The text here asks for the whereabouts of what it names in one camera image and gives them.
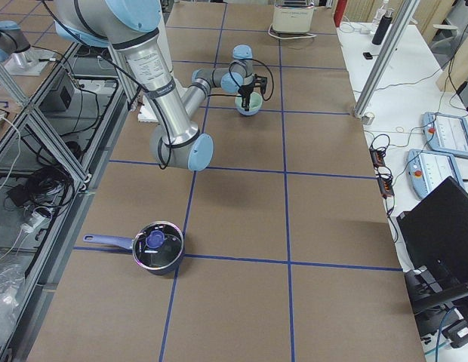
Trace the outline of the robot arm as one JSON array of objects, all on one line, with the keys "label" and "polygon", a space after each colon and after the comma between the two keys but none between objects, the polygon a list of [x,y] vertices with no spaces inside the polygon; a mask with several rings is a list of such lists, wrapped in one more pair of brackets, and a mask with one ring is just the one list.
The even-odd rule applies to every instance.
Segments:
[{"label": "robot arm", "polygon": [[240,101],[240,112],[258,111],[251,97],[255,88],[264,93],[268,80],[255,74],[249,46],[236,46],[226,68],[195,72],[186,93],[180,94],[158,44],[163,21],[160,2],[57,1],[55,5],[59,35],[91,47],[112,47],[125,56],[127,76],[143,90],[159,123],[150,149],[161,167],[200,171],[210,164],[214,141],[191,117],[216,87]]},{"label": "robot arm", "polygon": [[20,26],[13,20],[0,21],[0,62],[12,54],[21,54],[31,48]]}]

